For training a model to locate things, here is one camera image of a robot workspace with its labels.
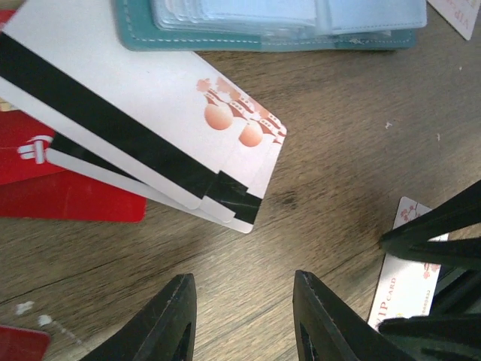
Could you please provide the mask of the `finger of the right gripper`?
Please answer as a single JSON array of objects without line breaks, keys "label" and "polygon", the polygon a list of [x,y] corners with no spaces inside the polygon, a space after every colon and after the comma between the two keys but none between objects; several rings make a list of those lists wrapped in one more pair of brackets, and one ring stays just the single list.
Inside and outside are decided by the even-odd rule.
[{"label": "finger of the right gripper", "polygon": [[480,315],[386,319],[379,333],[416,360],[479,360]]},{"label": "finger of the right gripper", "polygon": [[385,233],[380,246],[400,259],[480,269],[480,238],[435,241],[438,236],[480,223],[480,182],[428,213]]}]

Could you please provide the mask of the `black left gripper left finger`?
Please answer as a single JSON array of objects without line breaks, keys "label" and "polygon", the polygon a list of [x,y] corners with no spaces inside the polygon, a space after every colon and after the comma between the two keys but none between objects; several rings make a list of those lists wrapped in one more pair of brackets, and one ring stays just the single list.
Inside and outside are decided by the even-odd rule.
[{"label": "black left gripper left finger", "polygon": [[88,360],[191,360],[197,317],[195,278],[176,275]]}]

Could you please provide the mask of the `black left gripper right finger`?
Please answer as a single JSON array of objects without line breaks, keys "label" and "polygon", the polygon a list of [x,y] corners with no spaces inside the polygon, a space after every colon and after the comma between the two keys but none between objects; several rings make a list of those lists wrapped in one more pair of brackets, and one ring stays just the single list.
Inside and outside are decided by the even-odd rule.
[{"label": "black left gripper right finger", "polygon": [[411,360],[312,272],[297,270],[293,317],[300,360]]}]

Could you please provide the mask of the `white striped sunset card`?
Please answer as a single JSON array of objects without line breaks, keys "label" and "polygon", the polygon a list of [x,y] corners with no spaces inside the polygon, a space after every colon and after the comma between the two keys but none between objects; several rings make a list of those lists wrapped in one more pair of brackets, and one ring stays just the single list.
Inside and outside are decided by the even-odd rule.
[{"label": "white striped sunset card", "polygon": [[190,209],[256,112],[196,53],[124,47],[110,1],[24,2],[1,33],[1,95]]}]

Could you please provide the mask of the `teal card holder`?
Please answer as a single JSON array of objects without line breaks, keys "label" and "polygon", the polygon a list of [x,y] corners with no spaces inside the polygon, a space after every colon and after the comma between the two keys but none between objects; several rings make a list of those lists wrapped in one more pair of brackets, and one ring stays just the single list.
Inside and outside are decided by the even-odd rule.
[{"label": "teal card holder", "polygon": [[397,50],[427,24],[424,1],[114,1],[137,51]]}]

